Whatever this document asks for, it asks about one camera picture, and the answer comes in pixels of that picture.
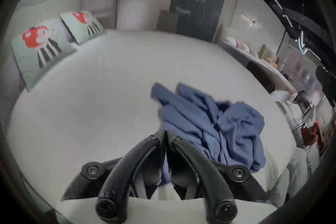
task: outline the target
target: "blue fabric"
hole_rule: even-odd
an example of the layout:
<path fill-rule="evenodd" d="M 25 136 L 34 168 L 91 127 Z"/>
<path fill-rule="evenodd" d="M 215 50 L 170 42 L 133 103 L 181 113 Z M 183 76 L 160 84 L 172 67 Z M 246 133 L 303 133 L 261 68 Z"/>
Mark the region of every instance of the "blue fabric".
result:
<path fill-rule="evenodd" d="M 155 83 L 152 96 L 162 104 L 160 130 L 175 132 L 209 159 L 227 165 L 241 164 L 252 173 L 264 167 L 266 159 L 260 133 L 264 119 L 249 105 L 213 98 L 183 84 L 176 93 Z M 161 184 L 169 182 L 165 163 Z"/>

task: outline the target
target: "screw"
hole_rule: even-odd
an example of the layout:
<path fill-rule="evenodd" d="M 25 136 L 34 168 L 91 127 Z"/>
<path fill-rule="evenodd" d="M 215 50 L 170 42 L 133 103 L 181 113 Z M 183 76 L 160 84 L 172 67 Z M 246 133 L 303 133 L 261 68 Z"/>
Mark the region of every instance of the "screw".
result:
<path fill-rule="evenodd" d="M 241 177 L 243 177 L 245 175 L 245 171 L 243 169 L 241 169 L 241 168 L 235 168 L 233 170 L 233 174 L 234 174 L 235 177 L 241 178 Z"/>
<path fill-rule="evenodd" d="M 151 134 L 149 137 L 153 140 L 159 139 L 159 137 L 156 134 Z"/>
<path fill-rule="evenodd" d="M 181 141 L 181 140 L 182 140 L 182 138 L 179 137 L 178 135 L 176 135 L 176 136 L 173 138 L 173 141 Z"/>
<path fill-rule="evenodd" d="M 96 175 L 98 172 L 99 172 L 99 168 L 98 166 L 95 166 L 95 165 L 91 165 L 87 168 L 87 172 L 90 174 L 90 175 Z"/>
<path fill-rule="evenodd" d="M 237 207 L 229 201 L 221 202 L 215 209 L 215 218 L 220 222 L 230 222 L 237 215 Z"/>

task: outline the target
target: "cartoon character print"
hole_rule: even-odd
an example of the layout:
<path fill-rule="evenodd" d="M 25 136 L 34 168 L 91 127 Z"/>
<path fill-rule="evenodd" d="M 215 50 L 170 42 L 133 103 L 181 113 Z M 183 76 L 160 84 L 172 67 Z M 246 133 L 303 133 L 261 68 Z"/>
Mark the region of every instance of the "cartoon character print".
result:
<path fill-rule="evenodd" d="M 51 59 L 56 58 L 62 51 L 57 42 L 50 39 L 52 31 L 45 26 L 31 27 L 22 34 L 26 46 L 37 51 L 40 69 L 44 68 Z"/>
<path fill-rule="evenodd" d="M 100 32 L 98 26 L 91 20 L 88 14 L 85 12 L 73 12 L 72 15 L 82 24 L 86 25 L 87 33 L 89 36 Z"/>

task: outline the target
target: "bed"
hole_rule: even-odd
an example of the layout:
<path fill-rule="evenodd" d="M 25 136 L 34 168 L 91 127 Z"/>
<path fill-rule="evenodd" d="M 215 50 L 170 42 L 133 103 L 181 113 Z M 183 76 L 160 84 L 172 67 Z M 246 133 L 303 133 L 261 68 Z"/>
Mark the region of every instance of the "bed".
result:
<path fill-rule="evenodd" d="M 24 89 L 6 131 L 32 188 L 73 223 L 103 223 L 94 213 L 94 198 L 61 201 L 81 166 L 121 157 L 158 130 L 160 106 L 150 96 L 155 82 L 172 91 L 183 82 L 215 100 L 244 101 L 258 110 L 265 121 L 260 138 L 267 163 L 253 176 L 265 191 L 274 187 L 289 163 L 296 143 L 285 117 L 228 52 L 176 34 L 107 30 L 53 67 L 33 90 Z M 148 203 L 139 205 L 131 199 L 130 219 Z M 235 223 L 257 223 L 276 209 L 244 201 L 237 205 Z M 167 207 L 156 207 L 155 212 L 169 215 Z M 141 215 L 148 220 L 148 215 Z"/>
<path fill-rule="evenodd" d="M 263 72 L 275 85 L 275 90 L 288 91 L 291 94 L 296 93 L 296 89 L 289 83 L 289 81 L 273 66 L 263 59 L 259 59 L 238 48 L 233 48 L 225 41 L 218 43 L 229 54 L 236 58 L 245 67 L 249 62 L 254 62 L 258 65 L 260 72 Z"/>

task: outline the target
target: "wall light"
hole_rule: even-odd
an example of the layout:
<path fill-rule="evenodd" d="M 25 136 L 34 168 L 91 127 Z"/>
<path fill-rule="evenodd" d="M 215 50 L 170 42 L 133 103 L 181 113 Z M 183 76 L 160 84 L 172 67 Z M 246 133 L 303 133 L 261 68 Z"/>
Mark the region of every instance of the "wall light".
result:
<path fill-rule="evenodd" d="M 279 2 L 277 1 L 277 0 L 274 0 L 277 4 L 278 4 L 278 6 L 281 8 L 281 9 L 283 9 L 281 6 L 280 6 L 280 4 L 279 4 Z"/>
<path fill-rule="evenodd" d="M 242 17 L 243 17 L 244 20 L 246 20 L 247 22 L 250 23 L 250 26 L 255 26 L 257 28 L 262 28 L 261 26 L 259 26 L 259 25 L 256 24 L 255 19 L 252 20 L 252 19 L 246 17 L 245 15 L 242 15 Z"/>

